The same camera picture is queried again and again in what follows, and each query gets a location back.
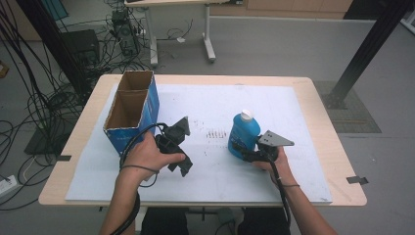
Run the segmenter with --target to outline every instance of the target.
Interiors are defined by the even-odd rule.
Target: open box
[[[126,71],[104,123],[104,132],[120,155],[132,137],[157,122],[159,107],[154,73]]]

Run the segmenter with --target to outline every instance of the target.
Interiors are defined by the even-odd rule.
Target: forearm
[[[133,176],[134,171],[124,169],[117,177],[113,198],[107,216],[101,227],[100,234],[111,234],[128,218],[136,198],[137,188],[141,183],[140,177]],[[134,234],[134,223],[131,224],[124,234]]]
[[[300,232],[304,234],[337,234],[299,187],[286,187],[286,196]]]

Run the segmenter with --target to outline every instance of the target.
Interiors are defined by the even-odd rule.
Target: black pole
[[[330,94],[323,96],[326,108],[339,109],[343,106],[347,93],[399,24],[412,1],[393,0],[389,3],[354,54],[336,86]]]
[[[46,11],[41,0],[16,1],[67,76],[83,105],[86,104],[92,93],[92,87],[88,84],[83,70],[65,45],[55,20]]]

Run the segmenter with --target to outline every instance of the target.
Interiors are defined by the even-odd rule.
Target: bottle cap
[[[243,121],[250,121],[254,118],[254,114],[249,110],[242,110],[241,118]]]

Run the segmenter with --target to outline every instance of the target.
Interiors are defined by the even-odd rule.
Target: person's leg
[[[238,235],[290,235],[284,209],[246,208],[244,221],[238,226]]]
[[[142,223],[141,235],[188,235],[184,208],[148,208]]]

